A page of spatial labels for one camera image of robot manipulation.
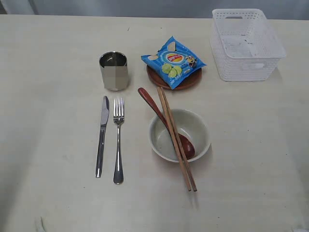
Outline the speckled white ceramic bowl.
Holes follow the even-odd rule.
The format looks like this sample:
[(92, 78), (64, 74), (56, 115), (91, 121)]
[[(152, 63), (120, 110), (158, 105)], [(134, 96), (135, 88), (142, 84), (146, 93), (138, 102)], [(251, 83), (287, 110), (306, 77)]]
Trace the speckled white ceramic bowl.
[[(195, 155), (188, 160), (193, 162), (204, 156), (210, 145), (210, 132), (201, 116), (184, 109), (172, 109), (178, 133), (184, 135), (192, 143)], [(155, 116), (149, 126), (149, 141), (152, 150), (161, 158), (178, 163), (178, 158), (167, 128)]]

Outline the brown wooden spoon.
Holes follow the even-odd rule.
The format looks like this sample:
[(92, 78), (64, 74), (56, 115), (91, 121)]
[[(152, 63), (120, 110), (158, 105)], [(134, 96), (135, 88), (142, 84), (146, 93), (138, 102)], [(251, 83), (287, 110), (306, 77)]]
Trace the brown wooden spoon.
[[(168, 130), (168, 124), (166, 122), (165, 117), (157, 107), (155, 101), (153, 98), (149, 95), (149, 93), (142, 87), (138, 88), (138, 93), (141, 95), (141, 97), (148, 103), (148, 105), (155, 111), (157, 116), (160, 118), (160, 120), (163, 122), (165, 127)], [(183, 145), (184, 153), (186, 155), (187, 159), (191, 159), (195, 155), (195, 149), (193, 144), (183, 135), (179, 134), (180, 141)]]

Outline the silver metal fork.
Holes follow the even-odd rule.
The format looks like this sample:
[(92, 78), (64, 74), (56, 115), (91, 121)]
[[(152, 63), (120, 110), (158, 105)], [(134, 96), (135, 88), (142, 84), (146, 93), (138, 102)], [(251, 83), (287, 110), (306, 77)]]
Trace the silver metal fork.
[(117, 149), (113, 182), (119, 185), (124, 181), (121, 157), (121, 125), (124, 123), (124, 102), (122, 98), (114, 99), (113, 121), (117, 126)]

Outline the white perforated plastic basket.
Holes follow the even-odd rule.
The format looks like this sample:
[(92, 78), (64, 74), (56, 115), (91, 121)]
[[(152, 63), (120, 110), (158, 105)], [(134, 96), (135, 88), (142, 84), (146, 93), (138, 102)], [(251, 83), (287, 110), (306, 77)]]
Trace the white perforated plastic basket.
[(259, 9), (214, 9), (210, 44), (219, 76), (229, 82), (265, 81), (286, 56)]

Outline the wooden chopstick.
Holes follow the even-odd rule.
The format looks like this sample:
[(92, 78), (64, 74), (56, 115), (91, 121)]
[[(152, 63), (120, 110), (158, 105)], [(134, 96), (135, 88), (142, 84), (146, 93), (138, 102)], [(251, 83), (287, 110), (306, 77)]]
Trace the wooden chopstick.
[(169, 118), (170, 118), (171, 124), (173, 126), (173, 131), (174, 131), (174, 134), (175, 134), (175, 137), (176, 137), (176, 141), (178, 143), (179, 151), (180, 151), (180, 154), (181, 154), (181, 157), (182, 157), (182, 160), (183, 160), (183, 164), (184, 164), (184, 166), (186, 168), (187, 176), (188, 176), (189, 181), (190, 181), (191, 190), (193, 190), (194, 192), (197, 192), (197, 187), (196, 187), (196, 184), (195, 184), (195, 180), (193, 178), (190, 166), (188, 164), (186, 155), (184, 153), (183, 145), (182, 145), (182, 143), (180, 141), (180, 138), (179, 138), (179, 133), (177, 131), (176, 124), (174, 122), (172, 111), (171, 111), (171, 109), (169, 107), (169, 103), (167, 101), (167, 98), (166, 98), (166, 95), (165, 95), (165, 93), (163, 91), (163, 88), (161, 87), (161, 89), (162, 89), (163, 97), (164, 97), (164, 100), (165, 100), (165, 103), (166, 103), (166, 106), (167, 106), (167, 109), (168, 109)]
[(164, 97), (163, 97), (162, 89), (161, 89), (161, 87), (157, 87), (156, 89), (157, 89), (157, 92), (158, 92), (158, 95), (159, 95), (159, 99), (160, 99), (162, 109), (163, 109), (163, 112), (164, 112), (164, 115), (165, 115), (165, 119), (166, 119), (166, 122), (167, 122), (167, 125), (168, 125), (168, 131), (169, 131), (171, 139), (172, 139), (172, 143), (173, 143), (173, 146), (174, 146), (174, 149), (175, 149), (178, 161), (179, 161), (179, 165), (180, 165), (180, 168), (181, 168), (187, 189), (188, 189), (188, 191), (191, 191), (190, 181), (189, 181), (189, 178), (187, 176), (186, 168), (183, 164), (183, 160), (182, 160), (182, 157), (181, 157), (181, 154), (180, 154), (180, 151), (179, 151), (178, 143), (176, 141), (176, 137), (175, 137), (175, 134), (174, 134), (174, 131), (173, 131), (173, 126), (172, 126), (170, 118), (169, 118), (169, 113), (168, 113), (168, 109), (167, 109), (167, 106), (166, 106), (166, 103), (165, 103), (165, 100), (164, 100)]

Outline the brown round plate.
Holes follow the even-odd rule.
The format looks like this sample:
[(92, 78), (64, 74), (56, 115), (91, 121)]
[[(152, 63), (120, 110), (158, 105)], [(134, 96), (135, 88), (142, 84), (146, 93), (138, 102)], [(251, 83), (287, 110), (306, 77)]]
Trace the brown round plate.
[[(149, 79), (156, 86), (162, 87), (163, 89), (172, 90), (169, 87), (169, 85), (166, 82), (164, 82), (164, 80), (152, 68), (150, 68), (148, 65), (146, 66), (146, 71), (147, 71)], [(197, 71), (195, 71), (194, 73), (192, 73), (191, 75), (189, 75), (187, 78), (185, 78), (173, 90), (176, 91), (176, 90), (188, 89), (188, 88), (194, 86), (195, 84), (197, 84), (200, 81), (201, 78), (202, 78), (202, 69), (200, 68)]]

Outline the blue Lay's chips bag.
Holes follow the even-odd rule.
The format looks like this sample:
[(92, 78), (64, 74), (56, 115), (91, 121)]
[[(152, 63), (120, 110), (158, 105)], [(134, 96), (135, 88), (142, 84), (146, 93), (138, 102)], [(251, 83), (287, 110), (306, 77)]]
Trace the blue Lay's chips bag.
[(206, 63), (174, 37), (170, 37), (155, 55), (142, 55), (141, 60), (171, 89), (175, 89), (189, 75), (206, 66)]

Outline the silver table knife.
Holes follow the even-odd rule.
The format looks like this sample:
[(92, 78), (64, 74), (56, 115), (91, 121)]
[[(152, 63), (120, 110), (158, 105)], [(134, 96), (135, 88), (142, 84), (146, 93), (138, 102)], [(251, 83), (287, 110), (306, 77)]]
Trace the silver table knife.
[(100, 178), (102, 173), (105, 132), (108, 118), (109, 118), (109, 99), (107, 96), (104, 96), (102, 102), (102, 111), (100, 120), (99, 144), (98, 144), (98, 154), (97, 154), (96, 173), (95, 173), (96, 178)]

